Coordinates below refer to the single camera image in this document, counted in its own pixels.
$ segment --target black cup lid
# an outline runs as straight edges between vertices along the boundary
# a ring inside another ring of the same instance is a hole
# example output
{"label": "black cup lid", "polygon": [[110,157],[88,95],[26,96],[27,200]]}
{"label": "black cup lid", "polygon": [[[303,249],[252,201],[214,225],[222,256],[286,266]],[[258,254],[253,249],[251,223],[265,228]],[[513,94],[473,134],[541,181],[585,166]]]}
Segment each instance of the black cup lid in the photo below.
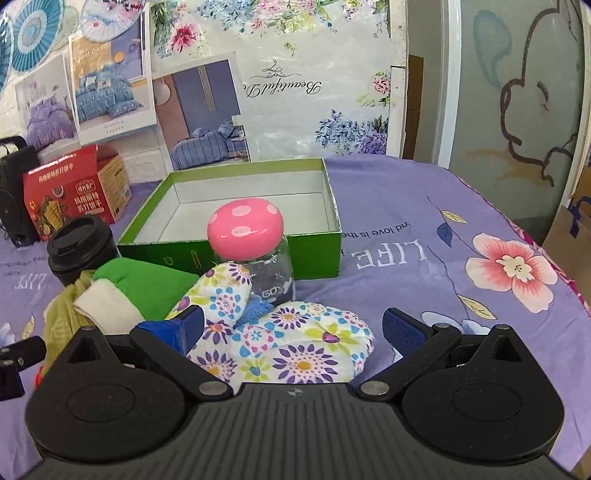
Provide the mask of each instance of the black cup lid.
{"label": "black cup lid", "polygon": [[53,271],[75,270],[83,266],[105,246],[111,228],[96,215],[73,219],[47,242],[49,267]]}

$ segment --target green cloth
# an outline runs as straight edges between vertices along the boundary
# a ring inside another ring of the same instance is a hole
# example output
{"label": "green cloth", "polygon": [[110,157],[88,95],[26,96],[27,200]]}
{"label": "green cloth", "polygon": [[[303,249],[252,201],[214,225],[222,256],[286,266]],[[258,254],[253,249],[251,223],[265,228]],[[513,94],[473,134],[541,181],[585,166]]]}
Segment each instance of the green cloth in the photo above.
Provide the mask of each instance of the green cloth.
{"label": "green cloth", "polygon": [[42,375],[47,373],[78,328],[94,325],[74,309],[74,301],[90,287],[92,274],[92,270],[84,270],[80,278],[74,284],[68,285],[46,308],[43,338],[47,345],[47,354]]}
{"label": "green cloth", "polygon": [[110,281],[142,314],[144,320],[163,320],[199,279],[181,272],[131,258],[118,257],[99,267],[93,281]]}

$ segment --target bedroom photo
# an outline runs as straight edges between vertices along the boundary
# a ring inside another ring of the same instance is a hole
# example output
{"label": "bedroom photo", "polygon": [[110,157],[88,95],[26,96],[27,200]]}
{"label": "bedroom photo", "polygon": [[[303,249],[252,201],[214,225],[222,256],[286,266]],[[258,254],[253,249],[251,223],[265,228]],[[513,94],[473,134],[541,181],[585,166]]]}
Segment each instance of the bedroom photo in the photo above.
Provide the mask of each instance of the bedroom photo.
{"label": "bedroom photo", "polygon": [[183,70],[154,80],[169,169],[250,160],[239,121],[237,92],[242,89],[232,59],[207,61],[184,64]]}
{"label": "bedroom photo", "polygon": [[156,123],[149,46],[138,20],[105,43],[70,37],[74,112],[80,142],[119,137]]}
{"label": "bedroom photo", "polygon": [[14,89],[21,135],[28,145],[51,153],[75,143],[76,124],[62,55],[26,76]]}

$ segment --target glass jar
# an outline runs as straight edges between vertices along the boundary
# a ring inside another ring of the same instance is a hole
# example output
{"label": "glass jar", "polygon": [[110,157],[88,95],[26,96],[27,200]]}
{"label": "glass jar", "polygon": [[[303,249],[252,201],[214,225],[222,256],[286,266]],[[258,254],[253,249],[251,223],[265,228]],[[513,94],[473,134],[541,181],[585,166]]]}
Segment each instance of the glass jar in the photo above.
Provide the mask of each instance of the glass jar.
{"label": "glass jar", "polygon": [[207,224],[207,240],[220,263],[233,261],[251,274],[251,293],[280,305],[294,300],[293,267],[283,217],[264,199],[234,200]]}

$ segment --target green box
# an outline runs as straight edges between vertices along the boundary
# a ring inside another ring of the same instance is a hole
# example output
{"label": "green box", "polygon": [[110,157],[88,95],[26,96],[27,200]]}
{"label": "green box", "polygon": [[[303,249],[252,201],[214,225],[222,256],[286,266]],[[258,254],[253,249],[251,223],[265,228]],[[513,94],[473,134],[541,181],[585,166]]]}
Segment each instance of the green box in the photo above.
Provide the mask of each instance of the green box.
{"label": "green box", "polygon": [[212,213],[239,198],[273,202],[284,219],[296,280],[339,274],[341,227],[321,158],[257,161],[169,174],[119,239],[121,255],[203,274],[215,265]]}

